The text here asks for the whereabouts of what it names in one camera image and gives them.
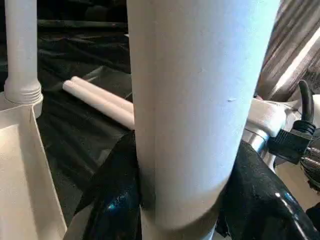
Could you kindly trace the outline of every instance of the white cylinder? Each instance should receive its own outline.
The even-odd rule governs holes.
[[[118,123],[126,126],[127,128],[133,130],[135,128],[134,115],[121,107],[95,95],[94,93],[88,91],[82,86],[67,80],[63,83],[63,90],[75,96],[76,98],[84,101],[91,107],[97,109],[106,116],[112,118]]]
[[[142,211],[176,230],[228,181],[279,0],[127,5]]]
[[[33,104],[41,95],[37,66],[37,0],[5,0],[8,79],[5,98]]]
[[[71,81],[79,86],[84,87],[89,92],[107,100],[108,102],[117,105],[118,107],[128,111],[131,114],[134,114],[134,105],[131,102],[123,99],[122,97],[119,97],[77,76],[71,78]]]

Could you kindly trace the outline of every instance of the black connector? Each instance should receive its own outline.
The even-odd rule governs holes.
[[[304,120],[294,122],[290,132],[280,130],[276,137],[268,140],[269,152],[293,164],[298,164],[305,154],[316,126]]]

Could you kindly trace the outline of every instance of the white plastic tray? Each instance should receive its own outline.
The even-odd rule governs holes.
[[[0,111],[0,240],[61,240],[65,232],[33,106]]]

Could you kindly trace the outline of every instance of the black cable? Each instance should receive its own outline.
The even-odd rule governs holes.
[[[312,92],[305,80],[299,81],[299,88],[302,99],[302,117],[301,120],[312,123],[314,121],[315,104]]]

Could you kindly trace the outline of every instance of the white tube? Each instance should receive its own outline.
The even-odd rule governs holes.
[[[114,119],[127,128],[131,130],[135,128],[135,119],[132,113],[129,113],[121,107],[95,95],[94,93],[86,90],[84,87],[79,86],[70,80],[65,81],[62,88],[66,92],[84,101],[91,107],[97,109],[101,113]]]
[[[5,0],[8,79],[5,98],[33,104],[42,98],[37,66],[37,0]]]
[[[197,221],[228,181],[279,2],[127,2],[142,213],[158,229]]]
[[[71,81],[73,83],[76,83],[79,86],[84,87],[85,89],[87,89],[89,92],[107,100],[110,103],[113,103],[115,105],[117,105],[118,107],[128,111],[129,113],[133,114],[134,113],[134,105],[123,99],[122,97],[119,97],[107,90],[102,89],[101,87],[98,87],[86,80],[83,80],[80,77],[74,76],[73,78],[71,78]]]

